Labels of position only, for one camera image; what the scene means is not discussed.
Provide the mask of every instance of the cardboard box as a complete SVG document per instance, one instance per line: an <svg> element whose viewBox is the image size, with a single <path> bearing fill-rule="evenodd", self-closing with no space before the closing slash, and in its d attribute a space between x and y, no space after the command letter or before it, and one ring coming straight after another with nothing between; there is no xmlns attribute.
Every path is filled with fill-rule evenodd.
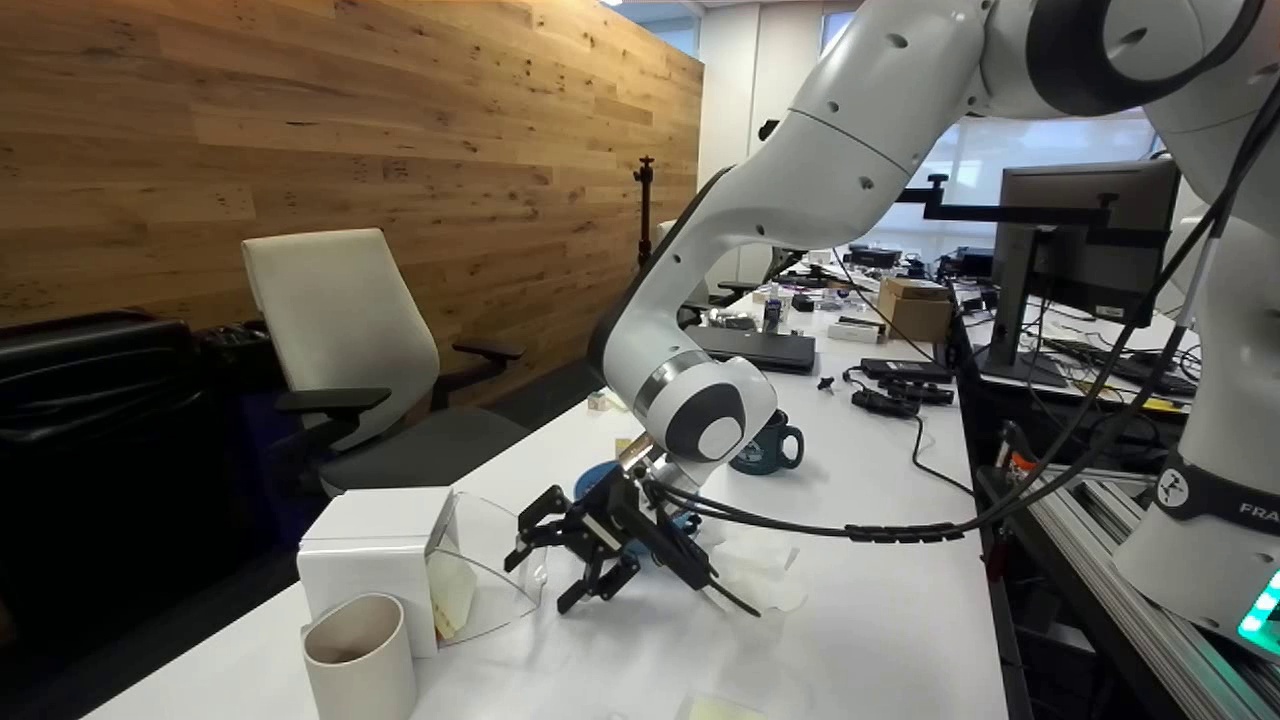
<svg viewBox="0 0 1280 720"><path fill-rule="evenodd" d="M879 310L890 314L879 338L946 343L952 328L952 297L933 278L879 278Z"/></svg>

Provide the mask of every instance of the white box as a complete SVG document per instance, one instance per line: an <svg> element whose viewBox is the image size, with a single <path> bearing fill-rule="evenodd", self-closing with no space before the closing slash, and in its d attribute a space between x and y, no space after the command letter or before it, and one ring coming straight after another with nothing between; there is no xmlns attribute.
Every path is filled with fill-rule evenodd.
<svg viewBox="0 0 1280 720"><path fill-rule="evenodd" d="M431 657L438 610L430 550L451 529L447 514L447 489L359 489L330 501L297 550L311 621L356 594L401 594L414 657Z"/></svg>

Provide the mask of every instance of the table surface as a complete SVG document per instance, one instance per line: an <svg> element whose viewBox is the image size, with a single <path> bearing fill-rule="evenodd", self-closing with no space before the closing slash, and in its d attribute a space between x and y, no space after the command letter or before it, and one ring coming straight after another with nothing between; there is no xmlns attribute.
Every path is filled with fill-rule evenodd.
<svg viewBox="0 0 1280 720"><path fill-rule="evenodd" d="M822 338L826 376L862 355L912 355L908 343L873 334L828 338L831 321L836 310L784 321ZM978 512L974 494L912 469L912 418L854 409L854 386L840 381L836 393L822 393L815 376L771 376L771 385L809 434L805 465L782 476L724 465L705 494L811 523L933 523ZM548 485L571 489L635 431L642 425L609 397L586 401L456 489L517 512ZM959 405L924 409L922 460L968 485ZM735 720L1007 716L979 534L922 549L815 534L763 544L794 549L797 561L775 582L794 602L759 621L683 588L665 568L643 568L611 602L586 601L556 616L556 591L581 565L548 550L548 582L530 621L420 661L416 716L676 720L708 705L734 705ZM301 622L308 602L291 582L93 716L308 720L317 707Z"/></svg>

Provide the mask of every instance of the monitor stand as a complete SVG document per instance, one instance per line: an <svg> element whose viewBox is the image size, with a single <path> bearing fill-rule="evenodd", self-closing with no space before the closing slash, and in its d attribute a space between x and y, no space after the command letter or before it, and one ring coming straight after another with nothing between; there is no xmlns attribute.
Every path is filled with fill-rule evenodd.
<svg viewBox="0 0 1280 720"><path fill-rule="evenodd" d="M1042 348L1020 351L1038 237L1003 243L1002 273L996 273L1002 291L996 291L992 343L979 355L979 370L1003 376L1018 385L1067 386L1064 370Z"/></svg>

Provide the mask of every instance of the green light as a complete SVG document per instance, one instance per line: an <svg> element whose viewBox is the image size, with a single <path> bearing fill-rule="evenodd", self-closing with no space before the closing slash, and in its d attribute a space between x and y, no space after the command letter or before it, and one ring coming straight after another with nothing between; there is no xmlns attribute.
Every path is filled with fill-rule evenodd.
<svg viewBox="0 0 1280 720"><path fill-rule="evenodd" d="M1251 606L1245 610L1238 634L1270 657L1280 657L1280 630L1273 621L1280 602L1280 570L1270 580L1270 588L1251 601Z"/></svg>

